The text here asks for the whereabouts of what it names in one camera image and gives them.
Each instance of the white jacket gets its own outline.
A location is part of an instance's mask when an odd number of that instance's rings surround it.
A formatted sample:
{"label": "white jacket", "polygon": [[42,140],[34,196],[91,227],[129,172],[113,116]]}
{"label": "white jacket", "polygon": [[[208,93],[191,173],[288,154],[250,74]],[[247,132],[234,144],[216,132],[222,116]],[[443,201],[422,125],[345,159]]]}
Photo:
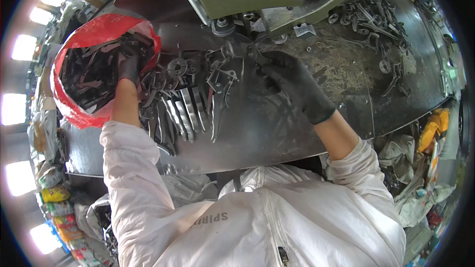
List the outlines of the white jacket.
{"label": "white jacket", "polygon": [[307,178],[178,209],[144,130],[110,121],[100,141],[122,267],[402,265],[406,235],[365,141],[329,162],[336,184]]}

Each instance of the metal table surface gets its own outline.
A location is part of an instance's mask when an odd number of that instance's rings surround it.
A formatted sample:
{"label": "metal table surface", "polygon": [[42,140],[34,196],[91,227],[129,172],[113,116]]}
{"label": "metal table surface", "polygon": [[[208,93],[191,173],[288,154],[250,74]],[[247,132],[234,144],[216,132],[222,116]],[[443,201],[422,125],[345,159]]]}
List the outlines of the metal table surface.
{"label": "metal table surface", "polygon": [[[137,0],[116,0],[122,9],[147,10],[164,51],[212,50],[224,40],[211,34],[190,10],[180,8],[167,15],[154,15],[145,3]],[[307,41],[290,36],[283,45],[269,41],[262,50],[283,50],[306,59],[313,76],[337,108],[363,139],[389,133],[423,116],[444,101],[434,46],[428,42],[427,31],[409,0],[391,0],[397,7],[398,20],[405,22],[415,55],[416,69],[405,75],[412,88],[405,98],[397,89],[381,97],[389,84],[388,76],[378,69],[379,55],[370,49],[342,44],[339,37],[351,38],[348,27],[325,21],[315,24],[317,36]],[[235,64],[240,72],[241,64]],[[315,156],[325,152],[322,142],[312,131],[303,114],[293,110],[283,95],[269,95],[260,80],[250,75],[230,92],[229,105],[223,114],[220,133],[212,143],[211,133],[196,134],[195,142],[176,141],[177,156],[161,155],[157,167],[164,175],[190,175],[221,172],[260,165],[270,165]],[[67,130],[70,137],[68,172],[102,175],[103,148],[98,143],[99,128]]]}

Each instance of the person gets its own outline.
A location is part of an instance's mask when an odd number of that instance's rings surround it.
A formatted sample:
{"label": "person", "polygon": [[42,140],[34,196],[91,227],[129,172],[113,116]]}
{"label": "person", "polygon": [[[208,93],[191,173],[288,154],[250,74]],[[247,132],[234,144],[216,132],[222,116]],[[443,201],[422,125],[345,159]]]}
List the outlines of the person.
{"label": "person", "polygon": [[129,58],[120,64],[111,120],[100,136],[121,266],[402,265],[406,236],[376,152],[303,62],[263,54],[272,60],[263,72],[324,143],[334,183],[296,167],[260,167],[267,174],[252,192],[175,209],[155,167],[160,152],[139,128],[137,62]]}

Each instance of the black glove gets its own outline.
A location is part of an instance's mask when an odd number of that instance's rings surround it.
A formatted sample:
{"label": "black glove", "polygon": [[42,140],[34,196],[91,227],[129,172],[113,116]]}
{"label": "black glove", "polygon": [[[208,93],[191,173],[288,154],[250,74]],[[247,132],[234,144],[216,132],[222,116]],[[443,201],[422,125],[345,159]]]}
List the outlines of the black glove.
{"label": "black glove", "polygon": [[292,104],[299,108],[314,125],[324,122],[335,112],[335,104],[318,86],[308,66],[299,59],[281,51],[264,52],[272,60],[262,71],[287,93]]}
{"label": "black glove", "polygon": [[139,79],[139,73],[140,73],[139,56],[134,55],[120,62],[119,80],[129,79],[135,84],[137,83],[137,80]]}

